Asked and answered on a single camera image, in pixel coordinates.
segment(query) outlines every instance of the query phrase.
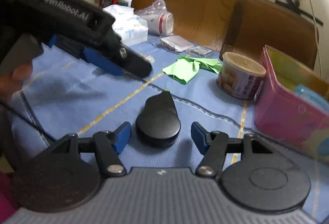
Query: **pink storage box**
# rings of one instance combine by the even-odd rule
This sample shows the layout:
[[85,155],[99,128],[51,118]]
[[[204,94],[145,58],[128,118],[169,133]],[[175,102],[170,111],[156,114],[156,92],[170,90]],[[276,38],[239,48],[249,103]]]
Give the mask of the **pink storage box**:
[[329,161],[329,114],[294,94],[302,84],[328,99],[329,85],[297,60],[265,46],[260,59],[266,69],[255,108],[256,127],[266,135]]

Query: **green microfiber cloth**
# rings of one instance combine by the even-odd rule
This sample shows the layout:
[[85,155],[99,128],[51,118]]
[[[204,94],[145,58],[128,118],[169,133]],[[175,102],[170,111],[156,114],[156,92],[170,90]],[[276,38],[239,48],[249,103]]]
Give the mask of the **green microfiber cloth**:
[[199,69],[219,74],[222,64],[216,58],[194,58],[180,55],[178,60],[163,68],[162,71],[182,84],[187,84],[198,73]]

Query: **human hand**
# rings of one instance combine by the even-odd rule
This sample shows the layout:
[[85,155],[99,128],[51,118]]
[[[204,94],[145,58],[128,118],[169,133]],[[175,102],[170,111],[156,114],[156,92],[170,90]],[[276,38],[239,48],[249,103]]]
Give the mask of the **human hand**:
[[22,88],[24,80],[31,76],[32,71],[32,62],[28,62],[18,66],[12,74],[0,77],[0,99],[9,100]]

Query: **cylindrical container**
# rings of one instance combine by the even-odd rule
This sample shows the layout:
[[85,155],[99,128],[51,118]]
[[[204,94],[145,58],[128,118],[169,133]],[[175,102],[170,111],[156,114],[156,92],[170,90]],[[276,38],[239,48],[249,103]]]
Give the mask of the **cylindrical container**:
[[251,58],[225,52],[217,85],[235,98],[250,100],[255,96],[265,74],[265,68]]
[[170,12],[140,17],[147,21],[149,34],[169,35],[174,30],[174,16]]

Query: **can label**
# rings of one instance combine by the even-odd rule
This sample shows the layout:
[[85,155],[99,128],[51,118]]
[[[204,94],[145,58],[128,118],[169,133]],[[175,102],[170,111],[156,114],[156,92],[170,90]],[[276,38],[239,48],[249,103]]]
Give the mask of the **can label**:
[[262,81],[262,78],[247,74],[223,61],[223,68],[217,78],[217,85],[229,95],[250,100]]

